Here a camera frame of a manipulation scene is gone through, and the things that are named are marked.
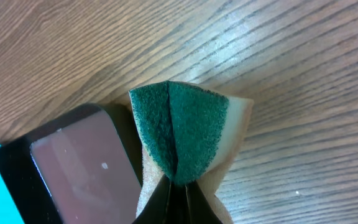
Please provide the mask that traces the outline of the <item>green yellow sponge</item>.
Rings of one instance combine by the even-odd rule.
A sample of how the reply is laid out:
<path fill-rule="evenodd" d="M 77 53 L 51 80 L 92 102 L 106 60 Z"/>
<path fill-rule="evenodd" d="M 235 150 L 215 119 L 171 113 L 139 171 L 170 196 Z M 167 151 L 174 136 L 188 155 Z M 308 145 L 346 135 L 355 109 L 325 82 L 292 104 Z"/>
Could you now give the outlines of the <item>green yellow sponge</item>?
<path fill-rule="evenodd" d="M 136 218 L 166 175 L 180 190 L 197 182 L 222 223 L 232 217 L 216 192 L 238 155 L 254 102 L 199 85 L 164 81 L 129 92 L 142 143 L 143 184 Z"/>

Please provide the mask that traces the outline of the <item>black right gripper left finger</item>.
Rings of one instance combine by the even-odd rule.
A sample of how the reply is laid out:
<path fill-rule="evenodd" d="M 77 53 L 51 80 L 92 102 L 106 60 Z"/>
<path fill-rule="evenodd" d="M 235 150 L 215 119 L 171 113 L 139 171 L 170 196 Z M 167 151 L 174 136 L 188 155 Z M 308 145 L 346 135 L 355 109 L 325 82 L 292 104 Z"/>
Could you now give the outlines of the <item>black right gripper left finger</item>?
<path fill-rule="evenodd" d="M 164 175 L 143 211 L 132 224 L 179 224 L 181 222 L 180 190 Z"/>

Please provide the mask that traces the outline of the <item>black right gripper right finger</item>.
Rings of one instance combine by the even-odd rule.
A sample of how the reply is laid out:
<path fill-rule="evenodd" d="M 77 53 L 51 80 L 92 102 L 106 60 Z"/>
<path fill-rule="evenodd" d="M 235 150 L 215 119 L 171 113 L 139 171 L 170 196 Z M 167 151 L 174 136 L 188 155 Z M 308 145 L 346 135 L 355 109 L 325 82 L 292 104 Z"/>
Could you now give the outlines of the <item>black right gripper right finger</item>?
<path fill-rule="evenodd" d="M 183 221 L 185 224 L 223 224 L 213 212 L 197 182 L 181 187 Z"/>

